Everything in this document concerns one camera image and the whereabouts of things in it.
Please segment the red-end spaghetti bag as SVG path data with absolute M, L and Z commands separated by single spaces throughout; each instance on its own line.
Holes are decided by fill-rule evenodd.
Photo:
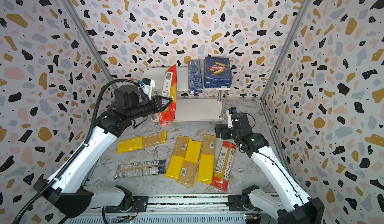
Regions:
M 159 122 L 163 127 L 171 124 L 176 115 L 177 107 L 177 67 L 171 66 L 166 71 L 165 80 L 162 88 L 162 97 L 171 98 L 172 102 L 159 114 Z
M 228 189 L 230 172 L 235 159 L 237 146 L 230 142 L 224 141 L 218 158 L 218 163 L 214 173 L 214 179 L 211 186 L 226 192 Z

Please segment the blue Barilla penne box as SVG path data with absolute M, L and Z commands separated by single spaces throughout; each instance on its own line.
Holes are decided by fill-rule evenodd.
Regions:
M 229 58 L 206 57 L 204 60 L 204 86 L 209 89 L 229 89 L 233 74 Z

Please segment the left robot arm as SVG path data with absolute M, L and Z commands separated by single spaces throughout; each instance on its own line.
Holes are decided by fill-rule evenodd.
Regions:
M 53 204 L 66 218 L 72 219 L 88 209 L 116 207 L 128 211 L 132 193 L 115 186 L 105 190 L 85 188 L 84 180 L 104 151 L 132 125 L 133 120 L 161 113 L 173 102 L 169 97 L 149 97 L 136 84 L 115 90 L 115 101 L 95 118 L 82 144 L 49 179 L 37 181 L 34 189 Z

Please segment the blue Barilla spaghetti box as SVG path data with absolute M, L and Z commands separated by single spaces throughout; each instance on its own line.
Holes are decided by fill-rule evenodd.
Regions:
M 191 95 L 203 92 L 201 65 L 199 60 L 189 61 L 189 93 Z

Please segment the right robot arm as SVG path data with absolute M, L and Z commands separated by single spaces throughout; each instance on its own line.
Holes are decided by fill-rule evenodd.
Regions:
M 242 191 L 246 209 L 258 208 L 279 224 L 319 224 L 325 206 L 319 198 L 311 198 L 289 175 L 270 144 L 260 133 L 253 132 L 249 114 L 236 108 L 227 110 L 228 123 L 216 125 L 216 137 L 233 141 L 264 172 L 279 198 L 265 193 L 256 185 Z

